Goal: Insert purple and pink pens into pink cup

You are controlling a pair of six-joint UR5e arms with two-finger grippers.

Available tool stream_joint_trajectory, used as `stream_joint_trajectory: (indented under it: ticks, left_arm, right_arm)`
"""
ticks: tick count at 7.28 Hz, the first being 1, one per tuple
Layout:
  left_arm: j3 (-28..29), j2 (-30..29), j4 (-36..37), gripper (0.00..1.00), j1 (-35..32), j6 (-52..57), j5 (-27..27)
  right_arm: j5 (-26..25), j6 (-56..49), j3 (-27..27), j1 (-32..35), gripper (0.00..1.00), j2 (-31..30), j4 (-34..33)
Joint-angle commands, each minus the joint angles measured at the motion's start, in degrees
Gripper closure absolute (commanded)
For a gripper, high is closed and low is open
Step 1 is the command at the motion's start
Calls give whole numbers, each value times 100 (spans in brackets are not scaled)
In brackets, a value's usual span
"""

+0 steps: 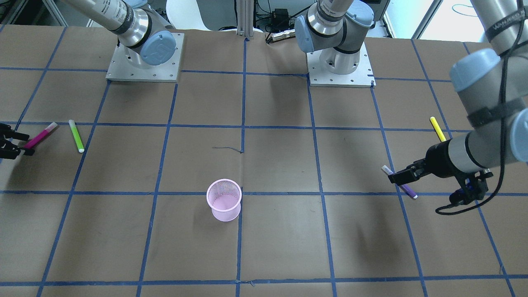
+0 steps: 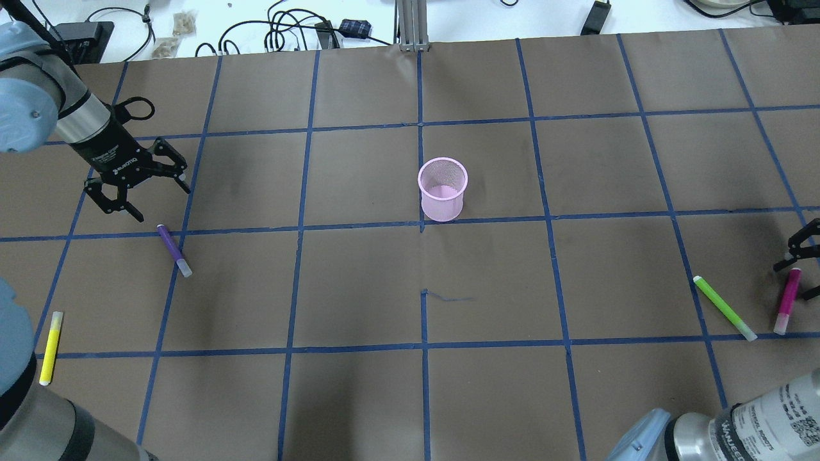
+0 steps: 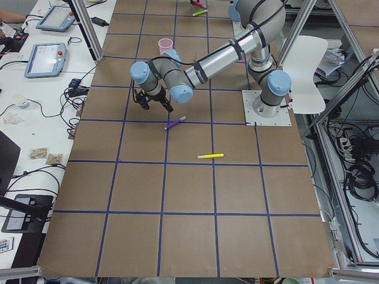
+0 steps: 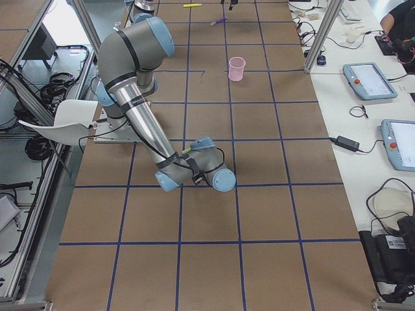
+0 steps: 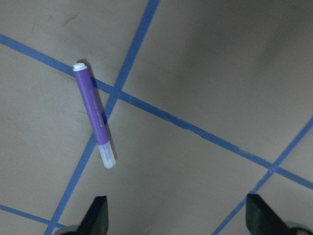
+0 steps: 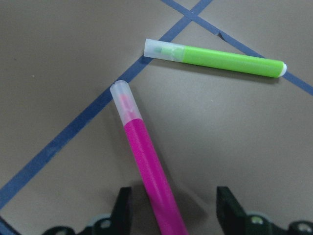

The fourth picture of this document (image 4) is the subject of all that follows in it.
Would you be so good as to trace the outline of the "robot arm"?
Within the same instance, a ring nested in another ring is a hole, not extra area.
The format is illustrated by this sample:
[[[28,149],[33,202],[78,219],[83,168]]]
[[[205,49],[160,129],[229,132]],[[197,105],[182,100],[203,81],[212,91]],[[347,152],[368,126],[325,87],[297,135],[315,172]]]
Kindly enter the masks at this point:
[[[140,14],[149,14],[150,17],[154,15],[154,1],[124,1],[127,8],[127,21],[131,24],[137,23]],[[233,7],[237,5],[239,1],[230,1],[229,10],[233,10]],[[183,5],[184,8],[193,8],[202,6],[199,3],[186,3]]]
[[[133,24],[110,34],[101,43],[98,67],[104,89],[115,97],[106,113],[125,119],[145,144],[158,171],[155,178],[169,192],[184,182],[205,181],[219,192],[236,184],[224,153],[205,136],[179,154],[153,114],[147,96],[156,90],[154,70],[174,53],[166,24],[151,14],[139,14]]]

